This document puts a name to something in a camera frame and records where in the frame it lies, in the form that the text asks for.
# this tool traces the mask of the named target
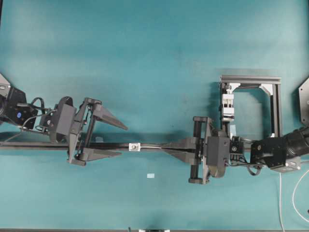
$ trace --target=white label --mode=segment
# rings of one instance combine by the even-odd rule
[[[155,177],[154,175],[155,175],[154,173],[147,173],[147,178],[154,178]]]

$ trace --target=metal bracket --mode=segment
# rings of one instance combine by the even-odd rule
[[[309,126],[309,78],[298,88],[300,120]]]
[[[261,84],[259,86],[268,96],[274,95],[272,84]]]
[[[129,144],[129,151],[140,151],[140,143]]]
[[[232,94],[235,89],[237,89],[240,86],[240,83],[228,83],[227,84],[227,93]]]

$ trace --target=mounting plate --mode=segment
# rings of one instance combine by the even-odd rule
[[[309,126],[309,78],[298,88],[300,120]]]

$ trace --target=teal surface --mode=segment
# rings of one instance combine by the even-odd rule
[[[50,107],[66,95],[75,106],[103,100],[129,127],[98,123],[105,141],[171,142],[192,135],[193,116],[218,123],[221,74],[280,75],[284,133],[301,126],[295,90],[309,74],[306,0],[4,0],[2,13],[0,73]],[[263,93],[236,98],[237,132],[267,135]],[[309,229],[292,207],[308,168],[283,175],[286,229]],[[81,168],[66,163],[66,152],[1,151],[0,228],[280,229],[278,173],[230,168],[206,186],[188,177],[188,165],[159,152]],[[308,181],[296,193],[307,217]]]

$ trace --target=white cable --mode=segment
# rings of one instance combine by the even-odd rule
[[[300,181],[304,178],[305,175],[307,175],[307,173],[309,173],[309,170],[307,170],[302,176],[301,178],[299,179],[298,183],[296,184],[295,188],[294,188],[294,191],[293,191],[293,195],[292,195],[292,203],[293,203],[293,207],[294,207],[294,210],[297,212],[297,214],[302,218],[304,219],[306,222],[309,222],[309,219],[306,219],[304,216],[302,216],[298,209],[296,209],[296,206],[295,206],[295,202],[294,202],[294,196],[295,196],[295,192],[296,192],[296,189],[300,183]]]
[[[280,224],[282,231],[285,232],[283,221],[282,221],[282,176],[281,173],[279,173],[279,216],[280,216]]]
[[[158,147],[158,146],[141,146],[141,148],[162,149],[161,147]]]

